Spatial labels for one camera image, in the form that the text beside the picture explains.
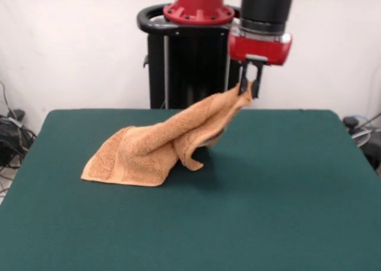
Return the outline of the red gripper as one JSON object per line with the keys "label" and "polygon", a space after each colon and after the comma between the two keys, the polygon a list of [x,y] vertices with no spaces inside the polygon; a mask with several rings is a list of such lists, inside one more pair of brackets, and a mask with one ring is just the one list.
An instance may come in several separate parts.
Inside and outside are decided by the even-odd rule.
{"label": "red gripper", "polygon": [[[238,95],[244,94],[248,88],[246,77],[248,62],[244,61],[261,61],[265,65],[282,66],[287,60],[291,45],[292,35],[289,33],[258,35],[240,29],[231,29],[228,37],[229,55],[231,59],[242,62]],[[255,66],[257,75],[251,88],[253,99],[258,98],[263,73],[262,64],[255,64]]]}

